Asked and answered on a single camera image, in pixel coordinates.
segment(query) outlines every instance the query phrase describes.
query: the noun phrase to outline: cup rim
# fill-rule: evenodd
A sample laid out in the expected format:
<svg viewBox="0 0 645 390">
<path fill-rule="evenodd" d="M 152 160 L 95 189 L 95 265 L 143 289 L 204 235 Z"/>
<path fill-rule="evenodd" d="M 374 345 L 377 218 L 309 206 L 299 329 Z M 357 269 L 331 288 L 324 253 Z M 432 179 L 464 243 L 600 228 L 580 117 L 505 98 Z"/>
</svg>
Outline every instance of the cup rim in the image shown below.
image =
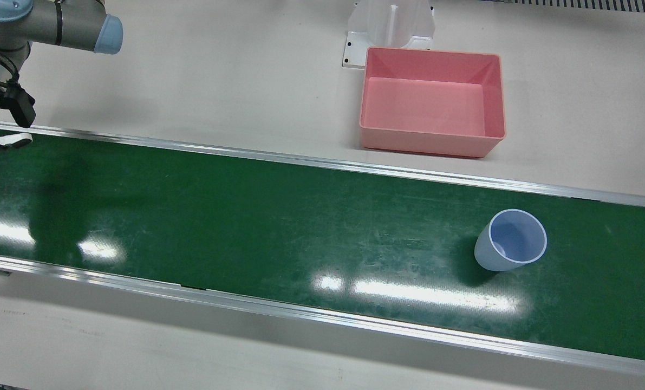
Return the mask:
<svg viewBox="0 0 645 390">
<path fill-rule="evenodd" d="M 503 255 L 501 252 L 498 252 L 498 250 L 496 250 L 496 252 L 498 252 L 498 254 L 500 256 L 502 256 L 504 259 L 506 259 L 507 261 L 513 262 L 513 263 L 516 263 L 516 264 L 530 264 L 530 263 L 533 263 L 533 262 L 537 261 L 538 259 L 540 259 L 541 256 L 543 256 L 543 254 L 546 252 L 546 248 L 548 247 L 548 235 L 546 234 L 546 230 L 544 229 L 544 227 L 541 224 L 540 220 L 538 220 L 537 217 L 535 217 L 531 213 L 526 212 L 525 210 L 507 209 L 507 210 L 502 210 L 502 211 L 498 212 L 498 214 L 494 215 L 493 218 L 491 218 L 491 221 L 488 223 L 488 242 L 491 244 L 491 246 L 493 246 L 493 237 L 491 236 L 491 228 L 493 227 L 493 222 L 498 217 L 500 217 L 500 215 L 505 214 L 506 212 L 519 212 L 521 214 L 528 215 L 528 217 L 530 217 L 531 219 L 535 220 L 535 222 L 537 222 L 538 227 L 541 229 L 541 232 L 543 233 L 543 247 L 541 249 L 541 252 L 536 257 L 534 257 L 533 259 L 523 261 L 523 262 L 519 261 L 519 260 L 511 259 L 510 257 L 507 257 L 506 255 Z"/>
</svg>

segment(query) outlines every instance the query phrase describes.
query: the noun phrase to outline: blue end cap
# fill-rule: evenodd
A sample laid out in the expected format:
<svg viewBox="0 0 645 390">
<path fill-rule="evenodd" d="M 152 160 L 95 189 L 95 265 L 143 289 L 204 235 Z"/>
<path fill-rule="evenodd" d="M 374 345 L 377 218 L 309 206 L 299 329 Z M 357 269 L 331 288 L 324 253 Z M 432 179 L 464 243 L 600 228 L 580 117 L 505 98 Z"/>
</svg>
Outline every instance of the blue end cap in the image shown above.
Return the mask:
<svg viewBox="0 0 645 390">
<path fill-rule="evenodd" d="M 0 22 L 13 22 L 28 15 L 33 0 L 0 0 Z"/>
<path fill-rule="evenodd" d="M 96 41 L 94 52 L 117 54 L 121 47 L 122 22 L 117 17 L 108 15 L 103 23 L 103 27 L 101 27 L 101 33 L 99 34 L 99 40 Z"/>
</svg>

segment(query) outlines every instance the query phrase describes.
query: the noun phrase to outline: metal grate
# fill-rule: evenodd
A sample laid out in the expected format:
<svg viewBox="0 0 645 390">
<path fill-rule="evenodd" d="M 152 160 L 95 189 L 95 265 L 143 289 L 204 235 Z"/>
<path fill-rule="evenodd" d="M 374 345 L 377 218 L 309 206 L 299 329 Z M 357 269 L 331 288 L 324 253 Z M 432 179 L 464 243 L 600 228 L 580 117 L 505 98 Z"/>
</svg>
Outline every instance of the metal grate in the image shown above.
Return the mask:
<svg viewBox="0 0 645 390">
<path fill-rule="evenodd" d="M 612 10 L 645 12 L 645 0 L 496 0 L 502 3 L 549 5 L 550 7 L 590 8 L 593 10 Z"/>
</svg>

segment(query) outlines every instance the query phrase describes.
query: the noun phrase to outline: white plastic bracket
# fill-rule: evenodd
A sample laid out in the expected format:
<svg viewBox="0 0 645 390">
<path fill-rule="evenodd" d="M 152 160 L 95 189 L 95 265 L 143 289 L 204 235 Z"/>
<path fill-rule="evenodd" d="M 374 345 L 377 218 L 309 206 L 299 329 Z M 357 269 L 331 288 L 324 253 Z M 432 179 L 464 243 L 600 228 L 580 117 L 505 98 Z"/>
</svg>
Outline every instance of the white plastic bracket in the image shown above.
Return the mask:
<svg viewBox="0 0 645 390">
<path fill-rule="evenodd" d="M 429 49 L 434 12 L 428 0 L 358 0 L 349 18 L 342 66 L 365 68 L 372 46 Z"/>
</svg>

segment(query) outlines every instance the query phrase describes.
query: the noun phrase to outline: translucent blue cup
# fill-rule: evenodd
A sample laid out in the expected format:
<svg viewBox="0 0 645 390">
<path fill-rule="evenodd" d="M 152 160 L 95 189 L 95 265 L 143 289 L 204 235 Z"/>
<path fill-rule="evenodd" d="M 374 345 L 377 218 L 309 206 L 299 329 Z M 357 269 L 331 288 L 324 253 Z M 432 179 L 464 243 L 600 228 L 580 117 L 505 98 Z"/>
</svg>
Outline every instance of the translucent blue cup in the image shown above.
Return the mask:
<svg viewBox="0 0 645 390">
<path fill-rule="evenodd" d="M 540 259 L 547 244 L 546 230 L 535 216 L 523 210 L 502 210 L 479 235 L 474 257 L 489 271 L 508 271 Z"/>
</svg>

